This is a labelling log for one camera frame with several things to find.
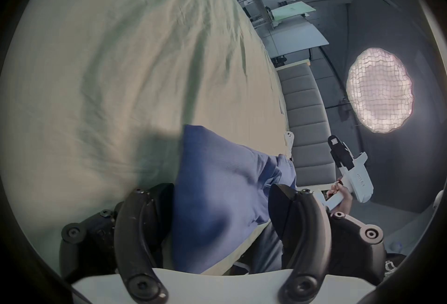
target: blue cloth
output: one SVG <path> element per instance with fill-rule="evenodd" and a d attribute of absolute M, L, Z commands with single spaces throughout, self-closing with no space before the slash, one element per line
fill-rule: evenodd
<path fill-rule="evenodd" d="M 271 184 L 295 188 L 295 182 L 285 155 L 268 156 L 204 127 L 185 126 L 173 203 L 175 269 L 202 273 L 231 254 L 268 221 Z"/>

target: wall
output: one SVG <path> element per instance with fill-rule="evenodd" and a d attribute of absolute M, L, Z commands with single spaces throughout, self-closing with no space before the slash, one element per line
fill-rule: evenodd
<path fill-rule="evenodd" d="M 368 47 L 380 47 L 401 59 L 413 81 L 413 113 L 390 134 L 373 134 L 361 127 L 375 186 L 372 201 L 422 212 L 444 185 L 447 161 L 444 144 L 445 100 L 437 79 L 445 78 L 442 64 L 426 30 L 417 0 L 353 0 L 347 6 L 348 45 L 337 71 L 343 80 L 355 58 Z"/>
<path fill-rule="evenodd" d="M 308 20 L 329 41 L 323 50 L 343 83 L 356 57 L 369 47 L 395 54 L 406 66 L 415 99 L 411 117 L 390 134 L 373 134 L 363 126 L 358 129 L 375 186 L 372 201 L 422 212 L 447 176 L 447 152 L 443 149 L 447 141 L 447 111 L 445 91 L 440 87 L 446 75 L 437 51 L 432 48 L 418 1 L 391 1 L 396 7 L 384 0 L 353 0 L 351 4 L 330 7 L 313 5 L 317 11 Z M 322 93 L 328 92 L 328 85 L 319 87 Z M 329 92 L 338 102 L 339 91 Z M 342 110 L 340 113 L 332 108 L 327 113 L 332 124 L 342 119 Z M 348 138 L 344 141 L 355 144 L 354 138 L 345 136 Z"/>

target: light grid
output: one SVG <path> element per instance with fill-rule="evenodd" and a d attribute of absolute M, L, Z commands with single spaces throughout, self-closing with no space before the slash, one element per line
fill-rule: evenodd
<path fill-rule="evenodd" d="M 374 133 L 399 128 L 413 110 L 412 82 L 402 62 L 382 49 L 363 51 L 349 69 L 348 99 Z"/>

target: hand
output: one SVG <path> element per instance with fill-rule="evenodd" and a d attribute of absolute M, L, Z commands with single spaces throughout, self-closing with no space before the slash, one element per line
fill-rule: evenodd
<path fill-rule="evenodd" d="M 340 180 L 337 180 L 335 184 L 332 184 L 331 189 L 328 190 L 326 195 L 329 198 L 332 195 L 336 194 L 338 191 L 343 194 L 343 200 L 331 211 L 331 214 L 340 211 L 343 212 L 345 215 L 349 215 L 352 206 L 352 195 L 349 190 L 343 186 Z"/>

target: black bolt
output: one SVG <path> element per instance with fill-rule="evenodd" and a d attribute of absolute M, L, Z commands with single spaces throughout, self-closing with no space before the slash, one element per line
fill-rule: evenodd
<path fill-rule="evenodd" d="M 128 288 L 133 296 L 143 300 L 155 298 L 160 291 L 157 282 L 144 274 L 137 275 L 129 280 Z"/>
<path fill-rule="evenodd" d="M 110 216 L 112 216 L 112 211 L 110 211 L 110 210 L 102 210 L 101 212 L 99 212 L 99 214 L 102 217 L 109 218 Z"/>
<path fill-rule="evenodd" d="M 313 295 L 317 290 L 317 281 L 310 275 L 301 275 L 293 279 L 289 285 L 292 297 L 304 298 Z"/>
<path fill-rule="evenodd" d="M 77 229 L 76 227 L 72 227 L 72 228 L 70 228 L 70 229 L 68 230 L 68 235 L 69 235 L 71 238 L 75 238 L 75 237 L 79 234 L 79 232 L 80 232 L 79 229 Z"/>

